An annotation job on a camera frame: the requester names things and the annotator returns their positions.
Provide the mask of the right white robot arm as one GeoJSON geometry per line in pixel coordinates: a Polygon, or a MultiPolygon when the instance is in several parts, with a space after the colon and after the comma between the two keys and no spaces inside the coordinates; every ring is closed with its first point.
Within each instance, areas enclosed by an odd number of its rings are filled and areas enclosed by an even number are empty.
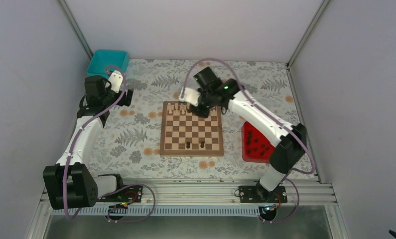
{"type": "Polygon", "coordinates": [[[215,106],[230,110],[242,116],[274,147],[269,156],[269,167],[255,186],[255,198],[268,203],[275,197],[275,189],[307,153],[306,127],[277,117],[258,103],[238,79],[223,82],[210,67],[196,73],[194,80],[199,88],[183,86],[179,96],[179,101],[190,104],[193,114],[206,118],[215,106]]]}

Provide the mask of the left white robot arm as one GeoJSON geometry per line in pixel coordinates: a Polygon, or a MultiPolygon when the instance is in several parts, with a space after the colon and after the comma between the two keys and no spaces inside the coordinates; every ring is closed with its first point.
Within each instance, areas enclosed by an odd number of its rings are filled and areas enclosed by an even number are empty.
{"type": "Polygon", "coordinates": [[[125,187],[117,177],[93,177],[87,164],[92,148],[102,133],[115,105],[129,106],[132,91],[120,87],[126,83],[124,74],[114,70],[108,78],[96,75],[85,79],[85,96],[77,112],[76,129],[62,156],[56,164],[43,171],[45,188],[50,205],[55,210],[85,208],[95,205],[105,194],[117,202],[125,196],[125,187]]]}

